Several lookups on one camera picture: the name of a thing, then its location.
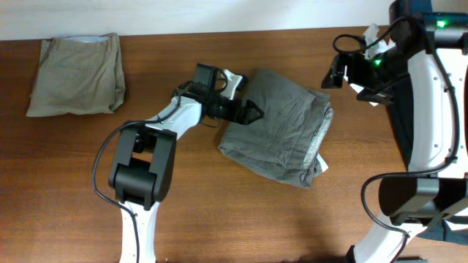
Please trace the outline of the grey shorts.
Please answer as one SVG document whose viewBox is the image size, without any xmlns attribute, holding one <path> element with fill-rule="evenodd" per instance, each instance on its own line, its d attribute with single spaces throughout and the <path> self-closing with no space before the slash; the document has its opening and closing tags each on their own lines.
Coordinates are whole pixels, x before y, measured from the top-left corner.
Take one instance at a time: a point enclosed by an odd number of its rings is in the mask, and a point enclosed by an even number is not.
<svg viewBox="0 0 468 263">
<path fill-rule="evenodd" d="M 245 97 L 264 116 L 246 126 L 230 123 L 220 152 L 264 178 L 309 188 L 328 168 L 319 149 L 333 120 L 329 95 L 259 69 Z"/>
</svg>

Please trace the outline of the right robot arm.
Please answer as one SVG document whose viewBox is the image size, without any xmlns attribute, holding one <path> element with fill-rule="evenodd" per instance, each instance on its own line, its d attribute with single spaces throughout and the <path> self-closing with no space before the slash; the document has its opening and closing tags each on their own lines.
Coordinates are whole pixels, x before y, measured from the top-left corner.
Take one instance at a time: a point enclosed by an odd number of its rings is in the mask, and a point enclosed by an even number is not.
<svg viewBox="0 0 468 263">
<path fill-rule="evenodd" d="M 406 166 L 376 176 L 381 213 L 347 262 L 399 262 L 418 235 L 467 243 L 467 15 L 402 0 L 389 13 L 388 29 L 338 50 L 322 81 L 387 107 Z"/>
</svg>

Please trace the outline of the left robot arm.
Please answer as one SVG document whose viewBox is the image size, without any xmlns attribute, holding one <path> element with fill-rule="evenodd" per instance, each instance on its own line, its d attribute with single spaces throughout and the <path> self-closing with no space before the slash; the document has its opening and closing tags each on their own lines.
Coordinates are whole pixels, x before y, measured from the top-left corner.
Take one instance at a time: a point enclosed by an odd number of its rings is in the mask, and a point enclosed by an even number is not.
<svg viewBox="0 0 468 263">
<path fill-rule="evenodd" d="M 119 129 L 108 183 L 121 210 L 121 262 L 156 261 L 156 215 L 170 188 L 178 139 L 204 118 L 249 125 L 264 116 L 254 102 L 236 98 L 247 83 L 244 75 L 198 64 L 159 114 Z"/>
</svg>

